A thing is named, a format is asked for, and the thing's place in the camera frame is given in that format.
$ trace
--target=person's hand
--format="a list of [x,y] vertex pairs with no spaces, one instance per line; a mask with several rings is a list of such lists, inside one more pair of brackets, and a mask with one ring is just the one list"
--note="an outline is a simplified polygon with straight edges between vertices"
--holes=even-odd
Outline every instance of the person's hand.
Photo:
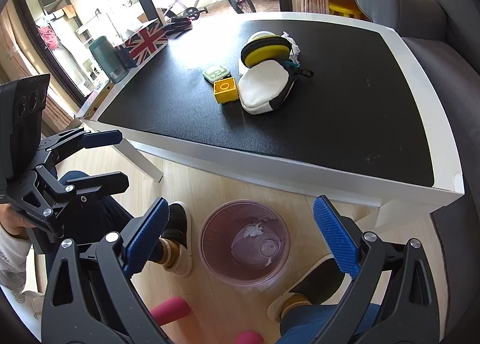
[[28,235],[25,228],[34,228],[35,225],[21,217],[10,204],[0,204],[0,224],[7,233],[15,238],[26,240]]

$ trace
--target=wooden floor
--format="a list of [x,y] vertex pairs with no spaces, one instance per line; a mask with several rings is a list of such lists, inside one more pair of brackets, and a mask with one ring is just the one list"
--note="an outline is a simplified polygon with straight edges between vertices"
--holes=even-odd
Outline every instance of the wooden floor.
[[[278,0],[251,0],[255,6],[256,12],[270,12],[280,11],[280,4]],[[228,1],[223,0],[213,4],[208,8],[208,14],[202,13],[199,20],[205,20],[219,15],[237,15],[235,10],[231,7]]]
[[[253,330],[273,344],[279,338],[278,325],[267,317],[267,307],[277,296],[299,279],[316,261],[328,253],[323,237],[312,214],[314,198],[264,188],[237,180],[220,177],[168,162],[147,157],[165,173],[155,183],[122,158],[110,147],[82,150],[58,166],[59,175],[69,170],[81,170],[90,175],[122,171],[129,177],[130,187],[115,196],[132,215],[140,216],[153,200],[163,196],[169,202],[182,200],[190,208],[193,222],[193,270],[189,277],[178,279],[154,263],[147,263],[143,272],[132,281],[148,307],[153,307],[173,295],[182,296],[193,313],[178,322],[163,327],[178,344],[233,344],[235,337],[245,330]],[[240,289],[228,286],[212,275],[199,258],[197,237],[208,215],[221,204],[234,199],[253,199],[274,208],[285,219],[291,237],[290,256],[284,269],[272,283],[258,288]],[[369,208],[334,202],[340,214],[359,219]],[[382,235],[385,241],[405,242],[417,237],[426,248],[434,274],[441,313],[441,332],[445,323],[447,288],[443,271],[440,244],[428,216]],[[373,301],[381,302],[386,278],[378,286]],[[335,294],[335,303],[345,290],[347,282]]]

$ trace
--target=pink trash can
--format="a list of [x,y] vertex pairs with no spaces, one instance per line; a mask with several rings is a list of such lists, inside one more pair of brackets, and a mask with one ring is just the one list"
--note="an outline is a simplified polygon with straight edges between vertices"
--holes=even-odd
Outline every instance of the pink trash can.
[[285,265],[290,235],[280,215],[252,200],[217,208],[199,237],[200,257],[221,281],[252,287],[273,278]]

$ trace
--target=table leg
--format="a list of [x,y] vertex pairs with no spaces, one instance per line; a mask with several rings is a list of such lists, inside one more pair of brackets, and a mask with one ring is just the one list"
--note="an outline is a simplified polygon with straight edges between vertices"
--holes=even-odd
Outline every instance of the table leg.
[[380,234],[437,209],[438,206],[434,205],[392,199],[384,203],[378,212],[367,215],[356,224],[363,232],[373,231]]
[[162,180],[163,172],[142,155],[127,139],[123,139],[118,145],[113,145],[113,148],[154,181],[160,182]]

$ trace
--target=sofa armrest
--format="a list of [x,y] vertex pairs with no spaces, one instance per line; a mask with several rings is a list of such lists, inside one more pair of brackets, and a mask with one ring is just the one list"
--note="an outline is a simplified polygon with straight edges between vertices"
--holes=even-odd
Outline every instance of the sofa armrest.
[[444,40],[446,15],[435,0],[356,0],[372,22],[402,37]]

